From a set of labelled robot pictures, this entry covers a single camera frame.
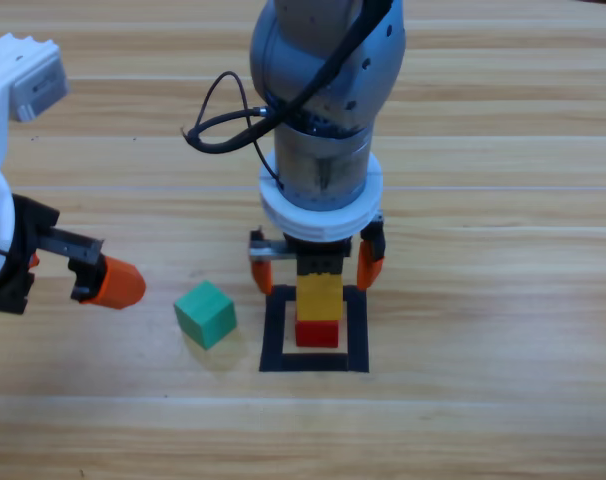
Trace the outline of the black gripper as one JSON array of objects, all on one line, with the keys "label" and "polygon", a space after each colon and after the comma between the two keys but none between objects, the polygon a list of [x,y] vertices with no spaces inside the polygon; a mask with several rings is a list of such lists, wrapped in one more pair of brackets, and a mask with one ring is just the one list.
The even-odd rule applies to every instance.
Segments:
[{"label": "black gripper", "polygon": [[0,312],[24,313],[39,265],[37,250],[69,259],[68,269],[76,280],[71,298],[122,310],[138,303],[146,283],[137,268],[102,254],[103,242],[56,227],[60,212],[28,197],[13,196],[15,230],[9,251],[1,255]]},{"label": "black gripper", "polygon": [[[385,259],[384,216],[378,212],[360,232],[357,288],[366,291],[379,276]],[[282,239],[267,239],[261,229],[249,235],[248,253],[251,273],[259,291],[269,296],[273,290],[271,261],[295,260],[297,274],[341,274],[344,258],[351,255],[352,239],[311,242],[283,234]]]}]

